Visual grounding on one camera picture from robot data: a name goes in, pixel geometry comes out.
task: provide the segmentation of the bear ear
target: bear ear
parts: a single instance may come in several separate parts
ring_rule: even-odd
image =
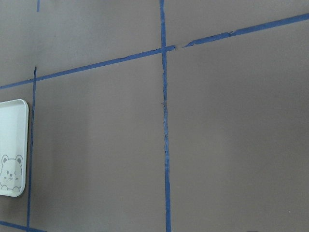
[[[16,156],[15,160],[20,164],[20,166],[22,165],[23,158],[21,157],[21,155]]]
[[[8,160],[9,160],[9,157],[7,155],[2,156],[2,159],[1,159],[2,165],[4,165],[6,161]]]

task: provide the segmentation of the blue painter's tape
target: blue painter's tape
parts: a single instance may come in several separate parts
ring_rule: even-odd
[[[176,46],[174,46],[174,45],[168,46],[168,47],[166,47],[166,50],[169,51],[169,52],[176,50]],[[85,71],[85,70],[89,70],[89,69],[94,69],[94,68],[98,68],[98,67],[112,65],[112,64],[132,60],[132,59],[147,57],[147,56],[151,56],[151,55],[155,55],[155,54],[159,54],[159,53],[161,53],[161,48],[158,48],[156,50],[151,50],[151,51],[146,51],[146,52],[134,54],[134,55],[131,55],[131,56],[128,56],[128,57],[125,57],[125,58],[112,59],[112,60],[108,60],[108,61],[104,61],[104,62],[100,62],[100,63],[96,63],[96,64],[86,65],[86,66],[82,66],[82,67],[75,68],[75,69],[70,69],[70,70],[66,70],[66,71],[62,71],[62,72],[57,72],[57,73],[37,77],[36,81],[42,81],[42,80],[54,78],[54,77],[57,77],[57,76],[63,76],[63,75],[67,75],[67,74],[70,74],[70,73],[77,73],[77,72],[80,72],[80,71]],[[6,89],[6,88],[12,88],[12,87],[15,87],[15,86],[22,86],[22,85],[25,85],[25,84],[30,84],[32,82],[33,82],[33,79],[29,79],[29,80],[26,80],[26,81],[20,81],[20,82],[16,82],[16,83],[13,83],[13,84],[0,86],[0,90]]]
[[[162,44],[162,66],[163,66],[163,126],[164,126],[164,150],[165,150],[165,221],[166,232],[171,232],[171,209],[170,209],[170,181],[169,181],[169,128],[168,128],[168,80],[167,80],[167,47],[166,47],[166,28],[164,14],[164,0],[160,0],[161,15],[161,44]]]
[[[228,37],[232,37],[232,36],[238,36],[238,35],[243,35],[243,34],[247,34],[247,33],[252,33],[255,31],[259,31],[259,30],[265,30],[265,29],[269,29],[269,28],[274,28],[274,27],[279,27],[279,26],[283,26],[286,24],[291,24],[291,23],[296,23],[296,22],[300,22],[300,21],[304,21],[304,20],[308,20],[309,19],[309,14],[302,14],[302,15],[298,15],[298,16],[294,16],[291,18],[285,18],[285,19],[281,19],[281,20],[277,20],[277,21],[273,21],[273,22],[269,22],[269,23],[264,23],[264,24],[260,24],[260,25],[256,25],[256,26],[252,26],[252,27],[248,27],[248,28],[242,28],[242,29],[238,29],[236,31],[232,31],[232,32],[225,32],[222,34],[218,34],[218,35],[213,35],[210,37],[205,37],[202,39],[198,39],[198,40],[193,40],[190,43],[188,43],[185,47],[190,47],[196,44],[204,44],[204,43],[209,43],[209,42],[213,42],[216,40],[222,40]]]
[[[231,35],[227,32],[219,34],[219,35],[213,35],[213,36],[210,36],[210,37],[205,37],[205,38],[202,38],[202,39],[193,40],[190,43],[188,43],[185,47],[190,47],[190,46],[193,46],[193,45],[196,45],[196,44],[201,44],[201,43],[202,44],[209,43],[209,42],[213,42],[213,41],[216,41],[216,40],[225,39],[227,37],[231,37]]]
[[[38,229],[34,229],[34,228],[27,228],[26,226],[16,225],[16,224],[9,223],[9,222],[6,222],[6,221],[0,221],[0,225],[11,227],[11,228],[16,228],[16,229],[19,229],[19,230],[22,230],[22,231],[46,232],[46,231],[42,231],[42,230],[38,230]]]
[[[32,92],[32,114],[31,114],[31,132],[30,132],[30,153],[29,153],[29,187],[28,187],[28,205],[27,205],[27,228],[30,228],[30,207],[31,207],[31,181],[32,181],[32,154],[33,154],[33,129],[34,129],[34,112],[35,112],[35,93],[37,67],[33,74],[33,92]]]
[[[175,50],[175,46],[170,46],[169,49]],[[86,66],[82,66],[82,67],[75,68],[75,69],[70,69],[70,70],[57,72],[57,73],[46,75],[46,76],[41,76],[41,77],[37,78],[37,81],[41,81],[41,80],[45,80],[45,79],[49,79],[49,78],[54,78],[54,77],[57,77],[57,76],[63,76],[63,75],[67,75],[67,74],[70,74],[70,73],[77,73],[77,72],[81,72],[81,71],[85,71],[85,70],[89,70],[89,69],[94,69],[94,68],[98,68],[98,67],[103,67],[103,66],[107,66],[107,65],[111,65],[111,64],[116,64],[116,63],[132,60],[132,59],[147,57],[147,56],[151,56],[151,55],[155,55],[155,54],[159,54],[159,53],[161,53],[161,48],[158,48],[156,50],[147,51],[147,52],[141,52],[141,53],[138,53],[138,54],[134,54],[134,55],[125,57],[125,58],[111,59],[111,60],[96,63],[96,64],[86,65]]]
[[[37,12],[40,11],[40,0],[37,1]]]
[[[15,87],[15,86],[22,86],[22,85],[25,85],[25,84],[30,84],[30,83],[32,83],[32,81],[33,81],[32,79],[29,79],[29,80],[26,80],[26,81],[20,81],[20,82],[16,82],[16,83],[13,83],[13,84],[0,86],[0,90],[5,89],[5,88],[12,88],[12,87]]]

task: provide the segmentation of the cartoon bear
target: cartoon bear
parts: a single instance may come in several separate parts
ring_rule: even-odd
[[[21,188],[23,158],[21,155],[18,155],[15,159],[9,159],[7,155],[4,155],[1,162],[1,189],[19,192]]]

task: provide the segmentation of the plastic tray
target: plastic tray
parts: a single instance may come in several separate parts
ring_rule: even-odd
[[[24,100],[0,102],[0,195],[17,197],[25,189],[28,116]]]

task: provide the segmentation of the bear illustration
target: bear illustration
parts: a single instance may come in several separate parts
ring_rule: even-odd
[[[21,188],[23,158],[21,155],[18,155],[15,159],[9,159],[7,155],[4,155],[2,156],[1,162],[1,189],[19,192]]]

